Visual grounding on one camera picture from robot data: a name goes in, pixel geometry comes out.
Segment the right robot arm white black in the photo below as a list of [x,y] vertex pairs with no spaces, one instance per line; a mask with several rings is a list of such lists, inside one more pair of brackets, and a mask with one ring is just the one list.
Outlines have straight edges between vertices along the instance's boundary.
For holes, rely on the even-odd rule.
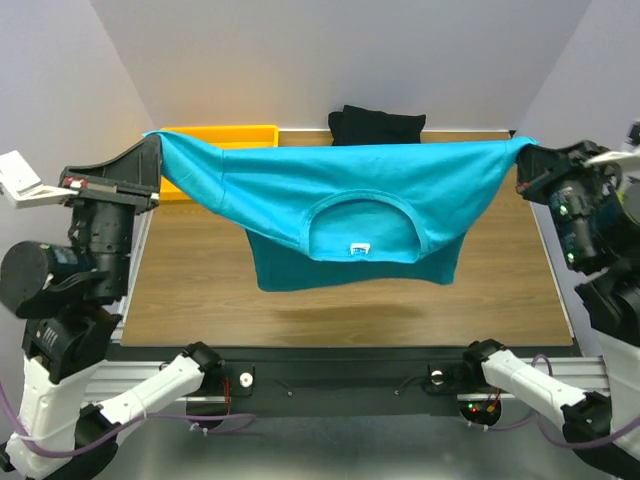
[[639,476],[639,180],[622,164],[639,157],[582,141],[527,146],[517,159],[519,195],[548,208],[567,267],[599,344],[608,392],[567,385],[495,340],[462,357],[464,386],[513,395],[562,434],[554,445],[617,479]]

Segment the teal t shirt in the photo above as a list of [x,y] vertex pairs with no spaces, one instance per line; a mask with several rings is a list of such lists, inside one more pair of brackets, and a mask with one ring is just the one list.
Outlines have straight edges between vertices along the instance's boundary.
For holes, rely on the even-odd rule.
[[470,228],[528,137],[406,145],[222,149],[156,131],[162,172],[243,228],[258,287],[454,281]]

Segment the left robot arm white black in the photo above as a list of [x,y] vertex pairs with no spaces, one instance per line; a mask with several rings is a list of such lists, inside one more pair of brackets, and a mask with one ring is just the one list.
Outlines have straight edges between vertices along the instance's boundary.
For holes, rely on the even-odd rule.
[[148,380],[111,400],[84,403],[129,289],[138,215],[159,203],[162,144],[146,136],[116,158],[68,167],[48,186],[16,151],[1,158],[1,190],[15,208],[62,204],[69,241],[22,241],[1,263],[1,302],[25,321],[24,390],[1,467],[29,479],[91,479],[114,458],[127,430],[178,398],[224,382],[221,358],[187,346]]

